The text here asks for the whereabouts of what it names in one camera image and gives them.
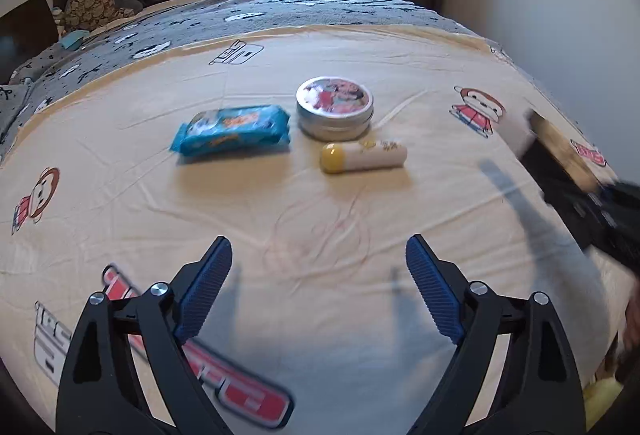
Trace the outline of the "person's right hand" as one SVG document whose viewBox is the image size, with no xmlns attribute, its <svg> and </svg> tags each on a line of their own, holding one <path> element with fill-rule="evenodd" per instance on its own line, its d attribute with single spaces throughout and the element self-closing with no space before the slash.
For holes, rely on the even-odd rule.
<svg viewBox="0 0 640 435">
<path fill-rule="evenodd" d="M 615 373 L 616 380 L 625 383 L 627 377 L 639 363 L 640 344 L 640 287 L 639 281 L 634 284 L 625 311 L 625 328 L 623 331 L 623 355 Z"/>
</svg>

